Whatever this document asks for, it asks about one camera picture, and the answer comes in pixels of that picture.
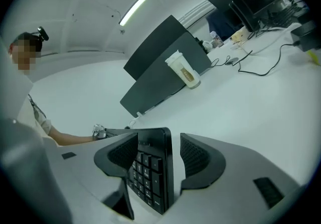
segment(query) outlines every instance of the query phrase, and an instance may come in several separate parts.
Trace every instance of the keyboard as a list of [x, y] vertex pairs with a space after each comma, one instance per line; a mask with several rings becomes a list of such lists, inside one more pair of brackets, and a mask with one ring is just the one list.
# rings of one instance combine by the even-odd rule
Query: keyboard
[[269, 19], [265, 24], [268, 27], [288, 28], [293, 23], [292, 16], [301, 10], [301, 7], [295, 5], [286, 7]]
[[108, 130], [120, 135], [138, 133], [138, 154], [127, 174], [127, 185], [137, 199], [160, 214], [174, 203], [172, 137], [167, 128]]

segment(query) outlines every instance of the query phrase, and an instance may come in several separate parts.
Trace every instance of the dark gray partition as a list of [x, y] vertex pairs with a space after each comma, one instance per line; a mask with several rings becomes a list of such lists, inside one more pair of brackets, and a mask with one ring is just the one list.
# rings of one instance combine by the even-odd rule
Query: dark gray partition
[[189, 32], [184, 33], [150, 65], [120, 101], [134, 117], [137, 112], [143, 114], [185, 85], [165, 63], [177, 50], [199, 74], [211, 66], [210, 59], [194, 37]]

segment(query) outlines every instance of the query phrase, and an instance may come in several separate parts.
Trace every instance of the ceiling light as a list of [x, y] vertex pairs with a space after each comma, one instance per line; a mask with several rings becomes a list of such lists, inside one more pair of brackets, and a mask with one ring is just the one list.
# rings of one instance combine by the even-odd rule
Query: ceiling light
[[137, 0], [132, 7], [130, 7], [129, 11], [125, 14], [125, 16], [120, 20], [119, 24], [121, 26], [125, 26], [126, 22], [129, 20], [129, 18], [136, 12], [139, 6], [142, 5], [142, 3], [146, 0]]

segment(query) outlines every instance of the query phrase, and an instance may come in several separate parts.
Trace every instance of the small bottle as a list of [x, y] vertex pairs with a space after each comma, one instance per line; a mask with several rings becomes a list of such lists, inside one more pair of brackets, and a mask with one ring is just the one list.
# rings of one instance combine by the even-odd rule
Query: small bottle
[[216, 34], [216, 32], [215, 31], [212, 31], [211, 33], [210, 33], [210, 35], [211, 35], [211, 37], [213, 38], [213, 40], [214, 40], [214, 42], [213, 42], [213, 46], [214, 47], [221, 47], [222, 45], [224, 45], [224, 43], [223, 43], [223, 41], [222, 41], [222, 39], [219, 37], [219, 35], [218, 34]]

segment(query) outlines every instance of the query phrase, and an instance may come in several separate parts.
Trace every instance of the label on cup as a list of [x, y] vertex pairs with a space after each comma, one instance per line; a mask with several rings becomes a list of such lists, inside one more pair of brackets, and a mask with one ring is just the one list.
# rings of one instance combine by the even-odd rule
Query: label on cup
[[185, 78], [186, 78], [189, 82], [192, 82], [192, 81], [195, 80], [194, 77], [193, 77], [193, 75], [190, 74], [190, 72], [189, 72], [186, 68], [183, 67], [183, 68], [181, 69], [181, 72], [182, 72], [182, 74], [185, 76]]

